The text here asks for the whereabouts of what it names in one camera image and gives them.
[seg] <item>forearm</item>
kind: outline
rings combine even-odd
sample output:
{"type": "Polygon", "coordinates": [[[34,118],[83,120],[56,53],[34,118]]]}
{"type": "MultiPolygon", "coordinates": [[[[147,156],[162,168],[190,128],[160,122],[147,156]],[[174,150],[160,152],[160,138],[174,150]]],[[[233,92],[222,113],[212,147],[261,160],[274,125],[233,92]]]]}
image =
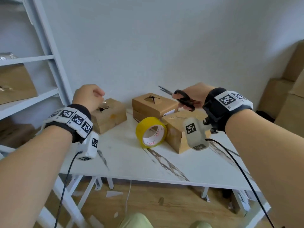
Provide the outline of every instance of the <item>forearm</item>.
{"type": "Polygon", "coordinates": [[[70,132],[49,126],[0,161],[0,227],[34,225],[71,142],[70,132]]]}
{"type": "Polygon", "coordinates": [[[304,139],[251,110],[232,115],[225,130],[277,217],[286,227],[303,224],[304,139]]]}

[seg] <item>qr code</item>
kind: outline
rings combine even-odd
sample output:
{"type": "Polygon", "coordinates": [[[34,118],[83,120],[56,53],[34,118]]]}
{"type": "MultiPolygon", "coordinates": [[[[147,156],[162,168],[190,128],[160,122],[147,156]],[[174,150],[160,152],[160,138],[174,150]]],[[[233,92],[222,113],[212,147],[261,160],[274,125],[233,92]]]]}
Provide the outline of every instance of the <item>qr code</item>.
{"type": "Polygon", "coordinates": [[[59,116],[69,118],[73,113],[73,111],[63,110],[59,116]]]}
{"type": "Polygon", "coordinates": [[[89,133],[90,129],[91,129],[91,126],[87,123],[87,122],[84,122],[82,127],[81,127],[85,132],[89,133]]]}
{"type": "Polygon", "coordinates": [[[195,149],[195,150],[201,150],[204,148],[206,148],[206,146],[204,144],[199,144],[199,145],[193,147],[193,149],[195,149]]]}
{"type": "Polygon", "coordinates": [[[190,133],[196,131],[194,123],[191,123],[190,125],[187,125],[186,126],[186,131],[187,131],[187,134],[190,134],[190,133]]]}
{"type": "Polygon", "coordinates": [[[93,140],[92,140],[92,146],[94,146],[95,148],[97,148],[97,144],[98,144],[98,141],[95,138],[93,138],[93,140]]]}
{"type": "Polygon", "coordinates": [[[222,98],[219,99],[224,105],[229,105],[230,103],[236,101],[235,98],[233,98],[232,96],[230,95],[226,95],[222,98]]]}
{"type": "Polygon", "coordinates": [[[81,157],[80,160],[87,161],[87,160],[91,160],[91,158],[90,157],[81,157]]]}
{"type": "Polygon", "coordinates": [[[58,114],[60,111],[61,111],[61,110],[59,110],[59,111],[56,111],[56,112],[52,113],[52,114],[51,114],[51,116],[49,116],[49,118],[51,118],[51,117],[53,117],[53,116],[57,115],[57,114],[58,114]]]}
{"type": "Polygon", "coordinates": [[[246,98],[244,98],[242,95],[240,94],[233,94],[234,96],[236,96],[238,99],[243,99],[243,100],[247,100],[246,98]]]}
{"type": "Polygon", "coordinates": [[[72,118],[72,121],[78,125],[81,125],[81,123],[84,121],[84,118],[82,118],[78,114],[75,114],[74,117],[72,118]]]}

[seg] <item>marble tabletop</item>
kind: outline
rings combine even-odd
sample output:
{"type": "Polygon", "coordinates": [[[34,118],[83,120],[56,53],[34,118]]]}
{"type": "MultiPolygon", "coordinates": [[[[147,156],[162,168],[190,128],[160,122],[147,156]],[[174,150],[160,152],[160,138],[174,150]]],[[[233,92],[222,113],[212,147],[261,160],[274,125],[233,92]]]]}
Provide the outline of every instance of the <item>marble tabletop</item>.
{"type": "MultiPolygon", "coordinates": [[[[241,171],[218,145],[210,144],[202,151],[189,149],[182,154],[177,154],[166,142],[143,149],[135,136],[137,124],[132,115],[127,114],[126,122],[100,135],[97,157],[89,161],[76,159],[70,174],[250,190],[241,171]]],[[[234,158],[254,189],[260,191],[226,134],[219,132],[211,138],[234,152],[234,158]]],[[[71,145],[60,173],[67,173],[76,146],[71,145]]]]}

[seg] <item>tape roll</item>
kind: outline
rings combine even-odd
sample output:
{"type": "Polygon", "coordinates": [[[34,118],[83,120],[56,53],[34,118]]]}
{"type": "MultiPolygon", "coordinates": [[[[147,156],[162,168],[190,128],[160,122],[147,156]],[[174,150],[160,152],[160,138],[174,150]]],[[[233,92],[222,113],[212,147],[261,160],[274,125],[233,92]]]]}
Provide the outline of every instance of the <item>tape roll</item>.
{"type": "Polygon", "coordinates": [[[143,148],[152,148],[165,140],[167,128],[159,119],[148,117],[138,123],[135,134],[143,148]]]}

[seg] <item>beige pants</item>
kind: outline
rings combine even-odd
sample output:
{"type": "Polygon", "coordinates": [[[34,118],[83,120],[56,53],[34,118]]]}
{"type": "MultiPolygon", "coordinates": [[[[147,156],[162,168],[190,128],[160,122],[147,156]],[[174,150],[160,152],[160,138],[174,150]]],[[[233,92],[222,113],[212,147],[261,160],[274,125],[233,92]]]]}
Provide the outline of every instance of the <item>beige pants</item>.
{"type": "MultiPolygon", "coordinates": [[[[118,228],[153,228],[152,224],[141,213],[126,216],[118,228]]],[[[208,223],[196,221],[189,228],[212,228],[208,223]]]]}

